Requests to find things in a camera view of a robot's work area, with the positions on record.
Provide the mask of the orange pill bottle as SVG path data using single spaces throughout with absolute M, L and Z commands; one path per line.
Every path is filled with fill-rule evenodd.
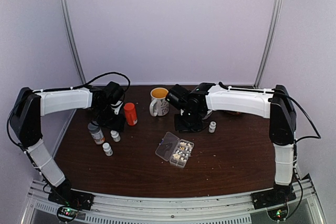
M 129 126 L 135 126 L 138 122 L 134 103 L 128 102 L 124 105 L 124 115 Z

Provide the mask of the aluminium frame post left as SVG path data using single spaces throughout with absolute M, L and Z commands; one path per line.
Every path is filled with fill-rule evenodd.
M 62 15 L 65 23 L 66 36 L 68 39 L 68 44 L 70 47 L 71 56 L 75 65 L 77 75 L 79 77 L 80 83 L 85 84 L 86 78 L 83 71 L 83 67 L 79 58 L 74 32 L 71 25 L 70 13 L 68 8 L 67 0 L 60 0 Z

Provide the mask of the aluminium frame post right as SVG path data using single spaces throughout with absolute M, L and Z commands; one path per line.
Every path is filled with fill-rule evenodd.
M 261 61 L 259 64 L 259 69 L 257 72 L 257 76 L 254 82 L 254 88 L 259 88 L 261 85 L 262 78 L 264 76 L 266 67 L 267 67 L 267 61 L 269 59 L 271 49 L 272 49 L 272 44 L 274 42 L 274 37 L 276 33 L 276 28 L 278 24 L 278 20 L 280 17 L 280 12 L 282 8 L 282 3 L 283 0 L 274 0 L 273 7 L 272 7 L 272 13 L 271 13 L 271 18 L 270 18 L 270 23 L 269 23 L 269 28 L 267 32 L 267 37 L 266 37 L 266 42 L 265 46 L 263 49 Z

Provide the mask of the small white pill bottle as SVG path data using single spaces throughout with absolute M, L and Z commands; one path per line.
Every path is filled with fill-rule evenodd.
M 103 147 L 103 150 L 104 150 L 104 152 L 107 156 L 112 156 L 113 155 L 113 150 L 112 150 L 109 143 L 104 143 L 102 145 L 102 147 Z

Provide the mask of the aluminium frame post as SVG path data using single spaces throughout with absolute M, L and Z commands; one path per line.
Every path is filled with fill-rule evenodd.
M 262 78 L 264 76 L 266 67 L 267 67 L 267 61 L 269 59 L 271 49 L 272 49 L 272 44 L 274 42 L 274 37 L 276 33 L 276 28 L 278 24 L 278 20 L 280 17 L 280 12 L 282 8 L 282 3 L 283 0 L 274 0 L 273 7 L 272 7 L 272 13 L 271 13 L 271 18 L 270 18 L 270 23 L 269 23 L 269 28 L 267 32 L 267 37 L 266 37 L 266 42 L 265 46 L 263 49 L 261 61 L 259 64 L 259 69 L 257 72 L 257 76 L 254 82 L 254 88 L 259 88 L 261 85 Z
M 68 8 L 67 0 L 60 0 L 62 15 L 65 23 L 66 36 L 68 39 L 68 44 L 70 47 L 71 56 L 75 65 L 77 75 L 79 77 L 80 83 L 85 84 L 86 78 L 83 71 L 83 67 L 79 58 L 74 32 L 71 25 L 70 13 Z

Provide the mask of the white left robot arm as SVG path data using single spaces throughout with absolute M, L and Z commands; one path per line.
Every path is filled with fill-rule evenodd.
M 33 90 L 24 87 L 20 90 L 14 107 L 8 116 L 8 126 L 18 139 L 18 146 L 26 153 L 36 169 L 52 187 L 56 198 L 64 205 L 71 205 L 75 192 L 64 184 L 66 175 L 56 164 L 45 144 L 44 133 L 57 114 L 80 109 L 93 112 L 93 120 L 88 128 L 93 139 L 103 143 L 103 129 L 117 132 L 124 130 L 125 116 L 120 109 L 126 89 L 116 82 L 104 87 L 90 84 L 81 86 Z

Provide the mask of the white pills in organizer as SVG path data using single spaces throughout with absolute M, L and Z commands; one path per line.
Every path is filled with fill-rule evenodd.
M 187 140 L 180 140 L 175 148 L 170 161 L 176 164 L 186 164 L 191 152 L 194 148 L 194 144 Z

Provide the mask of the grey-capped orange label bottle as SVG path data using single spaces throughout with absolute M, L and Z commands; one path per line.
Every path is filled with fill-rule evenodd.
M 103 134 L 103 131 L 102 131 L 101 127 L 98 125 L 97 122 L 95 122 L 95 121 L 90 122 L 88 124 L 87 128 L 88 128 L 94 142 L 97 145 L 104 144 L 105 137 L 104 137 L 104 134 Z

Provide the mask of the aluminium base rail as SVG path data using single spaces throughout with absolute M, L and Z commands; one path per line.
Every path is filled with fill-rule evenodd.
M 270 214 L 277 205 L 256 209 L 252 193 L 192 198 L 123 197 L 92 193 L 91 210 L 78 212 L 70 223 L 327 223 L 317 192 L 310 179 L 293 183 L 297 198 L 287 203 L 291 217 L 277 222 Z M 33 180 L 19 223 L 62 223 L 56 216 L 58 204 L 48 201 L 48 187 Z

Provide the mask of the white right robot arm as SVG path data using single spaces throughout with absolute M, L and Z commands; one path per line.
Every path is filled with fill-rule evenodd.
M 178 132 L 199 132 L 211 113 L 238 112 L 244 126 L 254 125 L 269 137 L 275 150 L 277 185 L 269 192 L 272 203 L 279 204 L 289 196 L 295 165 L 295 136 L 297 113 L 286 88 L 251 89 L 226 86 L 219 82 L 203 82 L 189 90 L 179 84 L 169 89 L 166 101 L 179 112 L 174 116 Z

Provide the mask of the clear plastic pill organizer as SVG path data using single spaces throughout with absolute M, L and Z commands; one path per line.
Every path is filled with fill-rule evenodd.
M 194 143 L 166 132 L 157 149 L 156 156 L 178 168 L 184 168 L 191 157 Z

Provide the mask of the yellow-lined patterned mug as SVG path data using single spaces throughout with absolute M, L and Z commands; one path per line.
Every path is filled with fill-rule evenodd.
M 166 101 L 168 92 L 166 88 L 154 88 L 150 92 L 151 103 L 149 111 L 152 117 L 165 116 L 168 114 L 169 103 Z

